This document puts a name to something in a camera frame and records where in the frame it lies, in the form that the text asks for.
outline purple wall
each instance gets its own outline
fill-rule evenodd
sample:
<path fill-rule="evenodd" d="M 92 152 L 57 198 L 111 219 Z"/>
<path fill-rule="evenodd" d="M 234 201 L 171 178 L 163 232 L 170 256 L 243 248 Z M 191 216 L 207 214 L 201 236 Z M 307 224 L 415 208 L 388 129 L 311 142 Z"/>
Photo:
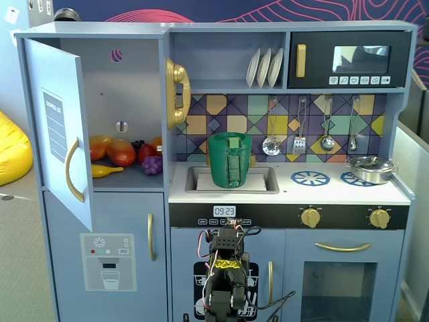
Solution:
<path fill-rule="evenodd" d="M 55 0 L 85 21 L 246 22 L 404 20 L 420 25 L 429 0 Z M 414 68 L 429 86 L 429 48 L 417 47 Z"/>

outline yellow label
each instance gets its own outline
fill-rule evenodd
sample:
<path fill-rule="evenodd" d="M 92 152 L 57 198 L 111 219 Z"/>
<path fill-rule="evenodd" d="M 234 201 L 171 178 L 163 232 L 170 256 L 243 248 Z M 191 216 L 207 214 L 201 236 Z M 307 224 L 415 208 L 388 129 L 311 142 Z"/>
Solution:
<path fill-rule="evenodd" d="M 225 268 L 240 268 L 240 266 L 238 265 L 238 263 L 236 261 L 230 261 L 230 260 L 217 260 L 214 263 L 214 266 L 216 268 L 221 268 L 221 269 L 225 269 Z"/>

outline toy kitchen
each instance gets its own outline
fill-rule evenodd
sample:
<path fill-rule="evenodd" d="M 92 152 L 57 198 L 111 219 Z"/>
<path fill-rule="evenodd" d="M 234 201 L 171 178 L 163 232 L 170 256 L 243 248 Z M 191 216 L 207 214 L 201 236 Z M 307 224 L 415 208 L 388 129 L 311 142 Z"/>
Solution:
<path fill-rule="evenodd" d="M 416 32 L 17 34 L 57 321 L 393 322 L 414 194 L 392 152 Z"/>

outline gray carpet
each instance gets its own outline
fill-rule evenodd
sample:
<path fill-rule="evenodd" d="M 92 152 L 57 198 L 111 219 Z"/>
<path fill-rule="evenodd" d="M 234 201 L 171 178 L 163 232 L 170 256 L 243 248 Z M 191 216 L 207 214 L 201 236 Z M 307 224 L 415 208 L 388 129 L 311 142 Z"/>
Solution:
<path fill-rule="evenodd" d="M 54 322 L 33 169 L 0 186 L 0 321 Z M 396 322 L 415 322 L 403 299 Z"/>

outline digital clock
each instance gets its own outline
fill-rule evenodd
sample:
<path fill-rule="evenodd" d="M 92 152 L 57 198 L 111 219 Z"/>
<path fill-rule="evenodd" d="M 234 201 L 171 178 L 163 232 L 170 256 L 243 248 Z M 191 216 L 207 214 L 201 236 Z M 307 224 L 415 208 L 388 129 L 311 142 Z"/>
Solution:
<path fill-rule="evenodd" d="M 213 217 L 235 217 L 235 206 L 213 206 Z"/>

